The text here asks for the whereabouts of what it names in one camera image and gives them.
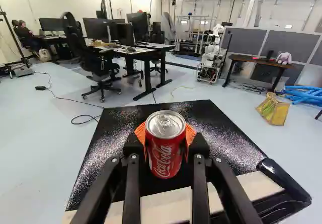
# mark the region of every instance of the black computer mouse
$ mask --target black computer mouse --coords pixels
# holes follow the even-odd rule
[[[38,91],[44,91],[44,90],[46,90],[46,89],[47,89],[45,86],[36,86],[35,88],[36,88],[36,90],[38,90]]]
[[[136,51],[136,49],[134,49],[133,47],[128,47],[127,50],[130,51],[130,52],[135,52]]]

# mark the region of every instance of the black office chair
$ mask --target black office chair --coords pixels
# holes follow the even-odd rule
[[[87,98],[87,95],[97,91],[101,91],[101,102],[104,102],[104,90],[116,91],[121,94],[120,88],[112,87],[112,82],[120,80],[120,77],[115,77],[119,72],[120,66],[112,62],[114,52],[112,50],[100,54],[90,47],[86,47],[84,38],[76,27],[76,21],[74,16],[70,12],[64,13],[61,18],[67,18],[67,22],[64,22],[64,32],[68,40],[68,44],[81,58],[80,66],[86,70],[91,71],[92,80],[97,82],[97,86],[91,86],[91,90],[87,93],[83,93],[82,97]]]
[[[165,43],[164,31],[155,30],[155,28],[153,27],[153,31],[151,32],[151,36],[150,36],[150,42],[157,43],[157,44],[164,44]],[[152,60],[152,63],[154,63],[154,66],[150,67],[150,72],[155,70],[155,71],[161,73],[161,68],[158,67],[158,65],[157,65],[160,63],[160,61],[159,60]]]
[[[17,36],[17,38],[19,39],[20,43],[21,43],[21,47],[25,48],[25,49],[31,49],[31,46],[28,45],[25,41],[24,37],[21,37],[18,33],[17,33],[17,28],[19,27],[19,22],[18,20],[12,20],[11,21],[12,26],[14,27],[14,32]]]
[[[83,36],[83,29],[82,29],[82,25],[81,25],[80,21],[76,21],[76,27],[77,27],[80,35]]]

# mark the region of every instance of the can lid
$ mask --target can lid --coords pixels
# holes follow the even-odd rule
[[[145,122],[146,130],[161,139],[171,139],[180,135],[186,128],[186,121],[179,113],[162,110],[152,113]]]

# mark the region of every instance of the pink stuffed toy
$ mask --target pink stuffed toy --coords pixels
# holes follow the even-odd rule
[[[292,64],[292,56],[288,52],[281,53],[277,56],[276,62],[278,64]]]

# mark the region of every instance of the person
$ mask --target person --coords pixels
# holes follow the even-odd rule
[[[16,29],[16,34],[20,38],[24,38],[24,43],[30,46],[36,53],[41,49],[41,45],[36,37],[34,37],[31,30],[26,27],[26,22],[19,20],[19,25]]]

